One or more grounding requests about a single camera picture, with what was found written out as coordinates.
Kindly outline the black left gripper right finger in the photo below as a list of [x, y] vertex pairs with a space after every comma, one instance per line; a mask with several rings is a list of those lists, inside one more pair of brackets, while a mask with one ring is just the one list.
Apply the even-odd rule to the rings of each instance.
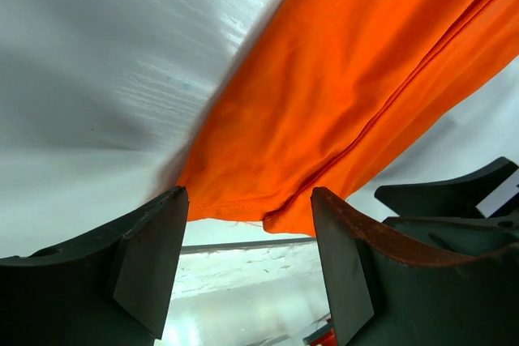
[[332, 191], [311, 195], [339, 345], [515, 345], [518, 244], [484, 254], [418, 241]]

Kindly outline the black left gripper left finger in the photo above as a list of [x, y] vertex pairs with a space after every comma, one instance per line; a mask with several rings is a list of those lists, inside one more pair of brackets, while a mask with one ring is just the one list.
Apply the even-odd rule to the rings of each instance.
[[164, 333], [187, 225], [174, 187], [28, 257], [1, 261], [4, 345], [152, 345]]

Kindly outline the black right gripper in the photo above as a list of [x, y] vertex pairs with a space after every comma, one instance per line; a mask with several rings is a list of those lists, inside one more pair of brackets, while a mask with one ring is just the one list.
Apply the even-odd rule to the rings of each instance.
[[505, 157], [450, 180], [381, 186], [375, 198], [401, 216], [386, 225], [429, 246], [479, 256], [518, 242], [518, 217], [505, 216], [518, 205], [518, 165]]

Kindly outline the orange t shirt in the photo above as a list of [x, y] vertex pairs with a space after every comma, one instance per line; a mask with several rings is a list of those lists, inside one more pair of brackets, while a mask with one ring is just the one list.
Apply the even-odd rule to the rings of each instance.
[[188, 153], [189, 220], [313, 235], [518, 54], [518, 0], [283, 0]]

